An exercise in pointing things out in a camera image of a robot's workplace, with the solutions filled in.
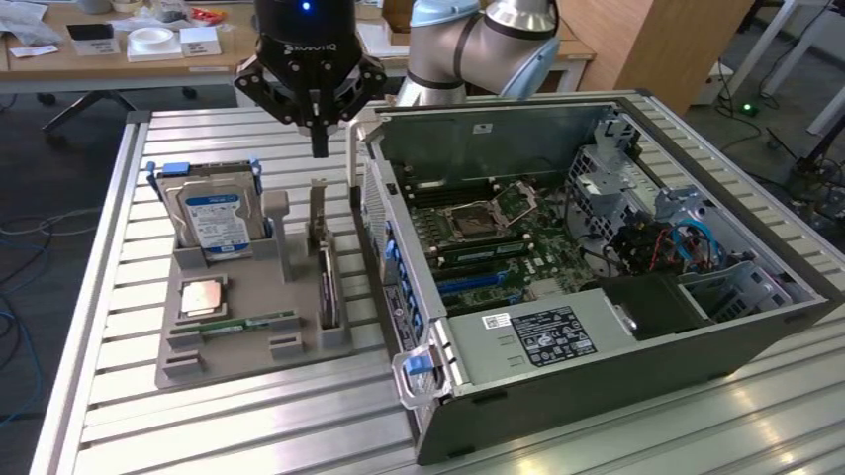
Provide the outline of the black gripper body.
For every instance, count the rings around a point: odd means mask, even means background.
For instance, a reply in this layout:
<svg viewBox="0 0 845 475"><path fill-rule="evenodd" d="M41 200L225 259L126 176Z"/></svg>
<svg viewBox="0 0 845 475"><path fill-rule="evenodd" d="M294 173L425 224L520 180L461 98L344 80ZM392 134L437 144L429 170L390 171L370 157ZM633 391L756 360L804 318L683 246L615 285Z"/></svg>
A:
<svg viewBox="0 0 845 475"><path fill-rule="evenodd" d="M254 6L262 65L290 89L340 95L364 56L356 3L265 0Z"/></svg>

